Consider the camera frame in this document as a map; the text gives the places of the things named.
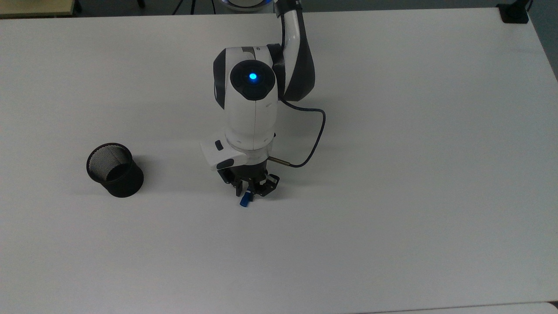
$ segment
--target black cable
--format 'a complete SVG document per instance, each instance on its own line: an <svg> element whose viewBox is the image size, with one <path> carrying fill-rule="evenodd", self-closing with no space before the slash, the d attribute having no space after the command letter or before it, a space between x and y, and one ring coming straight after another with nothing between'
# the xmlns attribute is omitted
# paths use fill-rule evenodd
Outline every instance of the black cable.
<svg viewBox="0 0 558 314"><path fill-rule="evenodd" d="M293 165L291 163L288 163L289 167L293 167L293 168L300 168L302 166L304 166L306 163L308 163L308 161L310 160L310 158L312 158L312 155L314 154L316 147L318 146L318 143L320 142L320 138L321 138L321 134L324 132L324 127L325 127L325 111L323 111L322 109L317 109L317 108L302 108L302 107L297 107L292 103L289 103L288 101L284 100L283 98L279 98L279 100L281 102L283 102L284 104L286 104L287 106L295 109L295 110L299 110L299 111L306 111L306 112L320 112L322 114L322 116L324 117L322 122L321 122L321 128L320 128L320 132L318 133L318 138L316 139L316 143L314 143L314 147L312 148L312 151L310 152L310 155L308 155L308 157L306 158L306 160L299 165Z"/></svg>
<svg viewBox="0 0 558 314"><path fill-rule="evenodd" d="M195 6L196 6L196 0L192 0L192 6L190 7L190 15L194 15Z"/></svg>
<svg viewBox="0 0 558 314"><path fill-rule="evenodd" d="M174 12L172 13L172 15L176 14L176 11L178 11L178 8L180 8L180 5L182 4L182 1L184 0L180 0L180 2L178 3L178 5L176 6L176 9L174 10Z"/></svg>

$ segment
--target blue gripper tip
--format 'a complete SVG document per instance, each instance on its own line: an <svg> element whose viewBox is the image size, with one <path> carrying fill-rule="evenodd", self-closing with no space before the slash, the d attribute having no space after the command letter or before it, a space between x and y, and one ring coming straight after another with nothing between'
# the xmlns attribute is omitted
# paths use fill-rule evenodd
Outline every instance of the blue gripper tip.
<svg viewBox="0 0 558 314"><path fill-rule="evenodd" d="M242 199L240 200L240 206L248 207L248 203L251 201L252 197L253 197L252 192L250 192L250 190L247 190L244 196L242 197Z"/></svg>

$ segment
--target robotic arm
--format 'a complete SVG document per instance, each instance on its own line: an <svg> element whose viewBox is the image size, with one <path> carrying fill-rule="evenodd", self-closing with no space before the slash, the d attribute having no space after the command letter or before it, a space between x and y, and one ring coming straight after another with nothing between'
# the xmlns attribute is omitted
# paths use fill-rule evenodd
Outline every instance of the robotic arm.
<svg viewBox="0 0 558 314"><path fill-rule="evenodd" d="M250 201L254 194L269 194L279 182L266 169L278 101L303 99L315 81L300 1L274 2L282 23L281 45L227 48L213 62L215 100L227 121L224 133L201 143L211 169L236 188L237 196L248 183Z"/></svg>

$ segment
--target black mesh cup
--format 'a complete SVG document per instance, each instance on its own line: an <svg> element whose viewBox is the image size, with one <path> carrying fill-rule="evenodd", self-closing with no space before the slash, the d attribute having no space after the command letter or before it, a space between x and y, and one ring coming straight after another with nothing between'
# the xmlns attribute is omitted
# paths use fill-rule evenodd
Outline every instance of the black mesh cup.
<svg viewBox="0 0 558 314"><path fill-rule="evenodd" d="M87 158L87 174L116 197L128 197L143 184L143 172L121 144L107 143L97 147Z"/></svg>

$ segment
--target white table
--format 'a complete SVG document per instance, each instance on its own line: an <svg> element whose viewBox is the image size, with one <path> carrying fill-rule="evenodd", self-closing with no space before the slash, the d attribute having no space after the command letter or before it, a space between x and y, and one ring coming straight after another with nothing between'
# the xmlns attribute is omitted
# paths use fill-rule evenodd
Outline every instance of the white table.
<svg viewBox="0 0 558 314"><path fill-rule="evenodd" d="M404 311L398 314L557 314L558 309L549 303L516 305L441 308L436 310Z"/></svg>
<svg viewBox="0 0 558 314"><path fill-rule="evenodd" d="M249 208L199 140L274 15L0 21L0 312L360 313L558 299L558 84L497 9L309 13L328 113ZM252 32L246 26L253 26ZM319 115L281 107L274 155ZM89 179L105 142L146 181Z"/></svg>

